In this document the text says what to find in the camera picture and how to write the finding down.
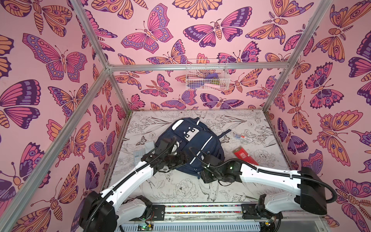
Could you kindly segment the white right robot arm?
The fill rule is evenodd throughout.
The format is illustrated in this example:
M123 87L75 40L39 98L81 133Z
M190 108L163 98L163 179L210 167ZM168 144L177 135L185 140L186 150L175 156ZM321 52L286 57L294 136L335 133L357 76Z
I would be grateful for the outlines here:
M200 161L205 183L257 183L281 189L281 193L262 194L259 197L254 211L262 218L291 210L324 216L328 212L327 205L338 198L336 190L321 181L310 168L286 171L253 165L240 159L221 161L214 156L206 156Z

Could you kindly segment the navy blue student backpack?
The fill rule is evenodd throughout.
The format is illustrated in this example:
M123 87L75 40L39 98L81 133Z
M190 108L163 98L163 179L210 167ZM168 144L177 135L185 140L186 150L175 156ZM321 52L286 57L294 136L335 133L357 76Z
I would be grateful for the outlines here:
M225 160L220 139L229 132L231 132L230 129L216 135L199 118L182 118L174 122L158 137L155 146L158 147L163 139L175 137L178 145L177 151L188 156L187 164L178 167L177 170L200 178L203 171L201 160L206 155L214 156L222 161Z

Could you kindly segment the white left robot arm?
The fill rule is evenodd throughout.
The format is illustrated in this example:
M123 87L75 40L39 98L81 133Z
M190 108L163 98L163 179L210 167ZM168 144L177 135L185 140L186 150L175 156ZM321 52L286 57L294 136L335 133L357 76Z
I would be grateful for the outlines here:
M151 203L136 198L124 201L144 182L164 167L170 170L186 164L186 156L178 153L175 137L162 139L158 147L145 154L134 169L117 183L100 193L90 193L82 207L79 226L85 232L114 232L117 227L133 218L147 218L145 212Z

